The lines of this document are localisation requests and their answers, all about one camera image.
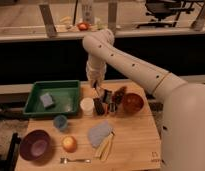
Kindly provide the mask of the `white orange gripper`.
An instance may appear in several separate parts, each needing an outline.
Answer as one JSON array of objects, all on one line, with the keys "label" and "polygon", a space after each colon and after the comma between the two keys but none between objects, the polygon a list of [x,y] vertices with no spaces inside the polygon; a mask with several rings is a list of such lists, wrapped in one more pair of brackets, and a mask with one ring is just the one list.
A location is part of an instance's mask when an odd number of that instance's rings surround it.
[{"label": "white orange gripper", "polygon": [[90,61],[86,64],[86,76],[92,88],[95,88],[97,95],[103,103],[110,103],[112,92],[100,85],[104,81],[107,66],[105,63],[92,65]]}]

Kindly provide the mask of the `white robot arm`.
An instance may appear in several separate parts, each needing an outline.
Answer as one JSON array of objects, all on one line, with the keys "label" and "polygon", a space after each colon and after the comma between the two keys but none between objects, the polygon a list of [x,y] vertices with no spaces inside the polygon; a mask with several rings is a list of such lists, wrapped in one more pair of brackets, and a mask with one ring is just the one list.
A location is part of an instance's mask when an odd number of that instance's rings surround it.
[{"label": "white robot arm", "polygon": [[161,171],[205,171],[205,84],[189,83],[113,43],[109,29],[84,36],[88,80],[102,81],[109,64],[138,83],[163,104]]}]

